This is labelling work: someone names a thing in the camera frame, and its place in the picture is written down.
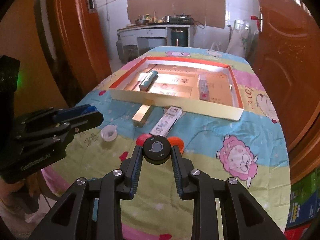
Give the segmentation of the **person's left hand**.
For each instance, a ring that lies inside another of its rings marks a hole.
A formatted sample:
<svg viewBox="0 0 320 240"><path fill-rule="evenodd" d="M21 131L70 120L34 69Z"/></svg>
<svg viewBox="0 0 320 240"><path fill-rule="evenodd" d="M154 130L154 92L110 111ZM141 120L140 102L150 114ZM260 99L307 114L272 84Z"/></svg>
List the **person's left hand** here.
<svg viewBox="0 0 320 240"><path fill-rule="evenodd" d="M40 194L36 173L14 184L8 184L1 178L1 206L12 213L35 213L39 209Z"/></svg>

